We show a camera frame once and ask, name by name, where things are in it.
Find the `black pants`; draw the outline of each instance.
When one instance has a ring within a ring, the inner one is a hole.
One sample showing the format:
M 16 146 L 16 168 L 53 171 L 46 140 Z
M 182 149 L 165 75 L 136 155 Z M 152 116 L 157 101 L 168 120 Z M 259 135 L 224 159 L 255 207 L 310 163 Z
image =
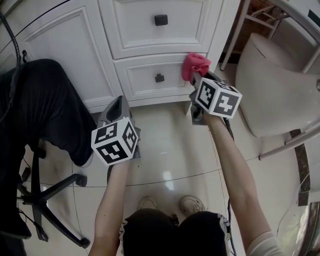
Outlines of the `black pants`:
M 8 106 L 13 72 L 0 76 L 0 117 Z M 16 207 L 18 174 L 27 144 L 43 139 L 68 151 L 72 161 L 82 166 L 92 153 L 95 127 L 59 63 L 40 59 L 24 64 L 13 107 L 0 123 L 0 204 L 6 209 L 1 214 L 10 217 Z
M 195 213 L 176 227 L 163 212 L 141 209 L 124 221 L 120 232 L 124 256 L 229 255 L 230 225 L 209 211 Z

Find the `cabinet drawer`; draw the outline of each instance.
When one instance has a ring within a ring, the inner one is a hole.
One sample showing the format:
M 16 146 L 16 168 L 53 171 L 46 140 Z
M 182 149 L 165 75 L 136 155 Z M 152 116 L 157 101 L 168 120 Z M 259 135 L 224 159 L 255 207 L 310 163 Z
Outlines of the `cabinet drawer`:
M 99 0 L 115 59 L 208 52 L 223 0 Z M 157 22 L 165 16 L 166 22 Z
M 194 88 L 182 79 L 186 53 L 115 60 L 115 69 L 128 101 L 188 95 Z

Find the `person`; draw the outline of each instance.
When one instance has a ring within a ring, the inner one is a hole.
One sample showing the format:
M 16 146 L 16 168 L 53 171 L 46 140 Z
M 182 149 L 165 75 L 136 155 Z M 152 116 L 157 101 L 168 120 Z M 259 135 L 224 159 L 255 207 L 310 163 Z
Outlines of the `person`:
M 17 208 L 18 175 L 25 146 L 43 139 L 68 151 L 76 165 L 85 166 L 93 156 L 91 132 L 96 128 L 58 62 L 39 59 L 21 68 L 12 108 L 0 122 L 0 235 L 17 239 L 31 235 Z M 14 71 L 0 75 L 0 119 L 8 108 Z
M 204 118 L 217 148 L 246 254 L 282 256 L 260 207 L 253 175 L 223 120 L 207 113 Z M 203 202 L 191 195 L 180 200 L 180 209 L 187 218 L 179 226 L 159 211 L 150 197 L 143 198 L 138 210 L 123 221 L 129 168 L 129 161 L 112 168 L 96 213 L 89 256 L 115 256 L 120 240 L 124 256 L 230 255 L 228 221 L 220 214 L 206 211 Z

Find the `white sleeve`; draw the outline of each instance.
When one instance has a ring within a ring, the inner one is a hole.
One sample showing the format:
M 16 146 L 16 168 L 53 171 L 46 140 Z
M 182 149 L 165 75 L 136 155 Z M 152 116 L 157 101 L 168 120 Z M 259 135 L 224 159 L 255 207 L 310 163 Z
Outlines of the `white sleeve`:
M 246 256 L 284 256 L 271 231 L 258 236 L 249 246 Z

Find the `black and white marker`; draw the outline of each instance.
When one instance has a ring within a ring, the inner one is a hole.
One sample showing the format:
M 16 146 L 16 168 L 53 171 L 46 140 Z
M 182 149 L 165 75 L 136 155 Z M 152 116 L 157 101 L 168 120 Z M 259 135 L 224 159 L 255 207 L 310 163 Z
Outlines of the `black and white marker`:
M 129 117 L 95 129 L 91 147 L 105 165 L 114 165 L 133 158 L 138 135 Z
M 232 119 L 242 94 L 233 86 L 202 77 L 198 79 L 195 101 L 209 114 Z

